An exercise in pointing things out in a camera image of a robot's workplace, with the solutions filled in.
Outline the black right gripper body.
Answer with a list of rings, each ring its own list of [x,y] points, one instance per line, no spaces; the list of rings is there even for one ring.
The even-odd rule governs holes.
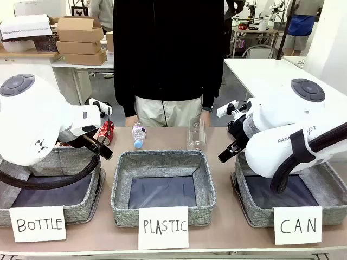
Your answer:
[[[232,145],[237,146],[238,148],[245,148],[248,142],[248,136],[243,130],[243,122],[245,118],[245,116],[241,116],[237,120],[229,122],[227,125],[228,132],[234,138]]]

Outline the crushed red soda can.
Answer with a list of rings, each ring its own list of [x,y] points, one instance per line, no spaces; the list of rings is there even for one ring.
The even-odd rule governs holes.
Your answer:
[[[114,136],[114,128],[115,125],[111,121],[106,121],[99,129],[98,135],[97,135],[97,140],[108,146],[113,139]]]

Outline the large clear plastic bottle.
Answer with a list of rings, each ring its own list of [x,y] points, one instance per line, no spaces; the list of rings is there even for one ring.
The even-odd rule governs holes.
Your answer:
[[[201,118],[191,119],[188,127],[187,149],[204,151],[206,134],[204,121]]]

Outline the small blue-capped plastic bottle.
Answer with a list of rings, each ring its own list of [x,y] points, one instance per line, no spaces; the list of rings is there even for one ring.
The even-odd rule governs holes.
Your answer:
[[[134,147],[141,149],[146,138],[146,128],[140,121],[136,122],[132,128],[132,136],[134,138]]]

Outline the grey fabric basket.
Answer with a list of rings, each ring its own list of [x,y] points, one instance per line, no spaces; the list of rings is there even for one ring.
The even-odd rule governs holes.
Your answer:
[[[246,220],[254,228],[273,227],[275,207],[320,206],[324,226],[339,225],[347,216],[347,184],[328,162],[290,174],[284,192],[275,193],[271,180],[255,174],[241,152],[231,179]]]
[[[0,156],[0,170],[17,179],[47,184],[77,174],[92,156],[86,148],[55,147],[31,166],[11,164]],[[11,207],[63,206],[67,225],[86,223],[96,212],[104,180],[105,171],[98,165],[78,182],[52,190],[25,190],[0,181],[0,227],[11,226]]]
[[[139,209],[186,206],[190,226],[207,226],[216,192],[199,150],[127,151],[120,155],[111,192],[115,225],[137,227]]]

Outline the person's beige trousers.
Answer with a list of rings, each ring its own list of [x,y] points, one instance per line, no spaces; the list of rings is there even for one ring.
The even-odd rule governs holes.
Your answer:
[[[161,101],[136,96],[136,112],[146,127],[188,127],[202,111],[202,97],[185,101]]]

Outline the white metal chair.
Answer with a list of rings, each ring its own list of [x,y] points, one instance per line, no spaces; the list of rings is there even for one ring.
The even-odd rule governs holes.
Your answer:
[[[270,45],[257,44],[247,48],[242,54],[246,59],[270,59],[273,55],[273,48]]]

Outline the PLASTIC paper label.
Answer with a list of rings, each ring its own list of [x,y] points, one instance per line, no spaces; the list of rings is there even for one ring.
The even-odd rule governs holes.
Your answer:
[[[181,249],[189,247],[188,208],[140,208],[138,249]]]

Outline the BOTTLE paper label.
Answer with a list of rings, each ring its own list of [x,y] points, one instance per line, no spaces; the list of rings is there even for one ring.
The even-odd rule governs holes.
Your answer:
[[[9,209],[16,243],[66,240],[63,206]]]

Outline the dark patterned box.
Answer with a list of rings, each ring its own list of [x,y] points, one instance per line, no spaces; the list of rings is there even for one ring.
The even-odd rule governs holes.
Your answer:
[[[58,52],[56,42],[59,40],[58,36],[35,36],[33,43],[38,52]]]

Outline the wooden board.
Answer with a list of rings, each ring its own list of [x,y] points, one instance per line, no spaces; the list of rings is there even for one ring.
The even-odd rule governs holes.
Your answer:
[[[0,49],[0,57],[3,58],[38,58],[38,59],[53,59],[59,60],[62,54],[58,52],[35,52],[35,51],[25,51],[21,53],[11,53],[6,52],[4,49]]]

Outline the person in black sweater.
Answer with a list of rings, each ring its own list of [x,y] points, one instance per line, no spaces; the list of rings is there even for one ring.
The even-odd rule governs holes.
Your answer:
[[[135,99],[202,97],[223,61],[223,22],[224,0],[114,0],[114,64],[130,68]]]

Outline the white foam box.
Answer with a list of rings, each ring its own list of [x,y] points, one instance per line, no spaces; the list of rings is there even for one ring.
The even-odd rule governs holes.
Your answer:
[[[21,53],[27,50],[35,50],[36,47],[32,40],[23,40],[23,41],[9,41],[2,42],[2,45],[6,52],[9,53]]]

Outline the bystander in dark clothes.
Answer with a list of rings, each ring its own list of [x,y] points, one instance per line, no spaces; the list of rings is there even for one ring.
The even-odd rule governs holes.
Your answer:
[[[237,14],[238,0],[224,0],[224,20],[230,20]]]

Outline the bystander in blue shirt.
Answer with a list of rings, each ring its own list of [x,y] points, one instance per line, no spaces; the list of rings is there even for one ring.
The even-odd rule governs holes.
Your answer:
[[[299,56],[306,48],[309,36],[320,16],[325,0],[295,0],[293,12],[290,15],[293,0],[287,9],[287,18],[291,17],[284,43],[286,56]]]

